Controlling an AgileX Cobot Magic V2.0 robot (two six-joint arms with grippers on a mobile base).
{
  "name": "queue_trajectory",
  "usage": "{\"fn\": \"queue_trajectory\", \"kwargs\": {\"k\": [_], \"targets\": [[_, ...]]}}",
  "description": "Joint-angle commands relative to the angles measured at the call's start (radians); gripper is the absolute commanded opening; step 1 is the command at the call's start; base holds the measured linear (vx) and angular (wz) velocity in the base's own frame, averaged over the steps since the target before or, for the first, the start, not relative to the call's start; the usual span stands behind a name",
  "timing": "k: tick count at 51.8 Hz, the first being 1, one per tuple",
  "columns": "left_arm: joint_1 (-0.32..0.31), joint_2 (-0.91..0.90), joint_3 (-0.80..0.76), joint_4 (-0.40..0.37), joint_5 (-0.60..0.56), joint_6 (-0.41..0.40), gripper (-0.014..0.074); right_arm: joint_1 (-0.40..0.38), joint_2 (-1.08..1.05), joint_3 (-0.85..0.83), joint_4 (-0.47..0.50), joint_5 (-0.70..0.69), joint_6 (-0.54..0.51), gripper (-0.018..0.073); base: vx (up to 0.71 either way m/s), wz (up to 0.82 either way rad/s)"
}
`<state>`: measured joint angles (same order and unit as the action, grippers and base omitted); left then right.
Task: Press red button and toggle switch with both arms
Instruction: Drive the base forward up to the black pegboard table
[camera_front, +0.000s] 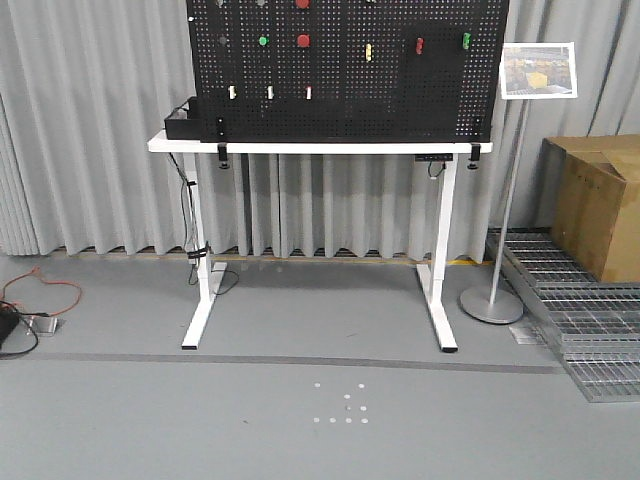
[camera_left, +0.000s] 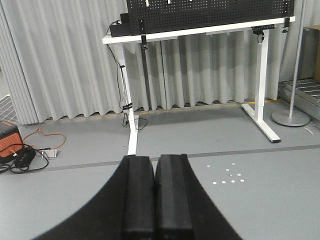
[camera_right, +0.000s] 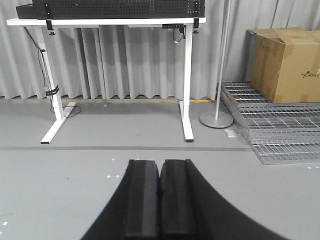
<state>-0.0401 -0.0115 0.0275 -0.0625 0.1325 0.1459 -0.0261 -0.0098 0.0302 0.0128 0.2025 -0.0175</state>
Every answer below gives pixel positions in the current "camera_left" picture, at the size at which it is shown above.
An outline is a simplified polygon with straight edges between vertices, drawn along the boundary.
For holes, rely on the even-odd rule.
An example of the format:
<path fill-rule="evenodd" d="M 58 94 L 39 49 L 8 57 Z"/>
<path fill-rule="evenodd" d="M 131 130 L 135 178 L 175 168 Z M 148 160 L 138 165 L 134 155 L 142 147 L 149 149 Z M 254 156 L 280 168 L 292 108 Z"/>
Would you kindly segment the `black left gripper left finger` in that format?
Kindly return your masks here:
<path fill-rule="evenodd" d="M 38 240 L 154 239 L 154 172 L 147 156 L 124 156 L 103 187 Z"/>

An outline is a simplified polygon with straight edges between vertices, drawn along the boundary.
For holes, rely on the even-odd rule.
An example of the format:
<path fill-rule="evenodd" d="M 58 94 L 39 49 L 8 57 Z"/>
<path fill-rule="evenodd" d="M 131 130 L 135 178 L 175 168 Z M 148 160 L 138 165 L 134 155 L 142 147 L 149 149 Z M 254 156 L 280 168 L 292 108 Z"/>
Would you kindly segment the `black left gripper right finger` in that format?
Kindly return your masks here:
<path fill-rule="evenodd" d="M 241 239 L 201 185 L 187 155 L 161 155 L 154 181 L 156 239 Z"/>

